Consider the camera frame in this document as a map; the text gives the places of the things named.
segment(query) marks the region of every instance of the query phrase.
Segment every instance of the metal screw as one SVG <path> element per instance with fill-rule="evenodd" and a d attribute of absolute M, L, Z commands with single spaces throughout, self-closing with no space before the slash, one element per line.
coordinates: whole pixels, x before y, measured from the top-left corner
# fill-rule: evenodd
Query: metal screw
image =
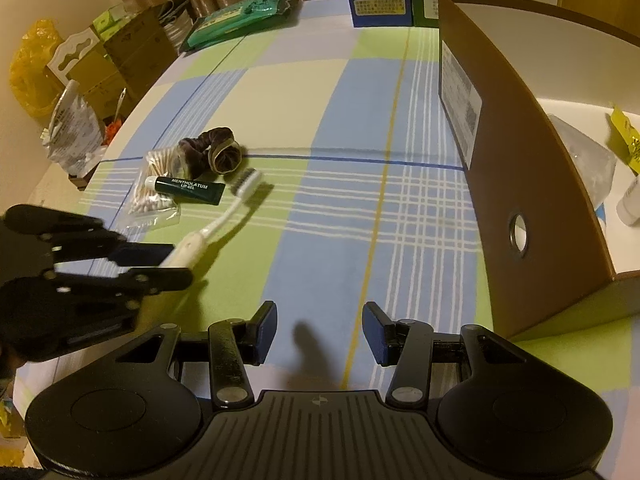
<path fill-rule="evenodd" d="M 226 403 L 232 402 L 240 402 L 247 398 L 249 394 L 246 392 L 244 388 L 239 388 L 238 386 L 227 386 L 226 388 L 222 388 L 218 390 L 216 396 L 222 401 Z"/>
<path fill-rule="evenodd" d="M 418 402 L 422 398 L 422 391 L 413 386 L 402 386 L 391 392 L 391 396 L 398 402 Z"/>

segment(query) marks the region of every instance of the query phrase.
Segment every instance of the toothbrush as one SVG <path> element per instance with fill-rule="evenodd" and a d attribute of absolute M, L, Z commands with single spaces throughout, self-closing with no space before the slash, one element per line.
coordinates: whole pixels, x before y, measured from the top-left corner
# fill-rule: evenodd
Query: toothbrush
<path fill-rule="evenodd" d="M 254 168 L 247 168 L 229 186 L 236 199 L 231 206 L 213 222 L 198 231 L 187 234 L 165 258 L 160 267 L 187 267 L 193 269 L 202 255 L 207 251 L 213 235 L 238 211 L 241 204 L 247 203 L 255 194 L 262 173 Z"/>

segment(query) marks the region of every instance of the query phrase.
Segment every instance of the yellow label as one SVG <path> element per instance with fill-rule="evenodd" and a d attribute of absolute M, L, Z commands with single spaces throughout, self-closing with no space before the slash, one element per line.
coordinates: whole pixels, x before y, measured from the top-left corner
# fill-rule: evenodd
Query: yellow label
<path fill-rule="evenodd" d="M 357 16 L 405 14 L 404 0 L 354 0 Z"/>
<path fill-rule="evenodd" d="M 230 10 L 229 12 L 223 12 L 219 16 L 216 16 L 212 20 L 203 23 L 196 30 L 202 30 L 203 28 L 210 27 L 211 25 L 215 25 L 216 23 L 224 22 L 225 20 L 229 20 L 236 16 L 240 16 L 242 14 L 242 7 L 238 7 L 235 10 Z"/>
<path fill-rule="evenodd" d="M 629 153 L 631 154 L 629 167 L 636 173 L 640 173 L 640 133 L 631 125 L 629 118 L 617 106 L 613 108 L 611 113 L 611 124 L 625 139 L 626 146 L 629 148 Z"/>

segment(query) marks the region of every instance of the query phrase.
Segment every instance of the green wipes package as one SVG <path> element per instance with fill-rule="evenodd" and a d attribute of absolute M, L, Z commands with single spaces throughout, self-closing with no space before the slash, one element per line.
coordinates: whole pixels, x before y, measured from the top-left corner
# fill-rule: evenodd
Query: green wipes package
<path fill-rule="evenodd" d="M 286 21 L 297 0 L 243 0 L 196 21 L 181 52 L 276 27 Z"/>

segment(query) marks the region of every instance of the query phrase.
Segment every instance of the table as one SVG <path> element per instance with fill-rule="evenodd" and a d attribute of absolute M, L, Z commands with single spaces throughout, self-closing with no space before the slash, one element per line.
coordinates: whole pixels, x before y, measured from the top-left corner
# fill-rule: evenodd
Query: table
<path fill-rule="evenodd" d="M 438 98 L 438 56 L 437 30 L 356 29 L 347 0 L 307 2 L 294 27 L 181 56 L 116 136 L 78 212 L 116 228 L 148 150 L 230 127 L 273 187 L 246 223 L 236 215 L 202 266 L 203 281 L 163 320 L 204 330 L 273 300 L 276 339 L 266 363 L 249 367 L 256 393 L 386 392 L 392 373 L 375 365 L 360 329 L 365 301 L 439 332 L 491 326 L 473 206 Z M 129 235 L 177 242 L 230 201 L 226 190 L 217 208 L 186 204 L 178 225 Z M 103 260 L 67 268 L 118 272 Z M 600 463 L 607 478 L 631 478 L 640 442 L 639 336 L 640 325 L 623 320 L 523 344 L 610 405 L 614 436 Z M 23 367 L 16 405 L 24 413 L 51 381 L 118 343 Z M 434 373 L 439 388 L 453 381 L 452 368 Z M 185 381 L 208 396 L 198 370 Z"/>

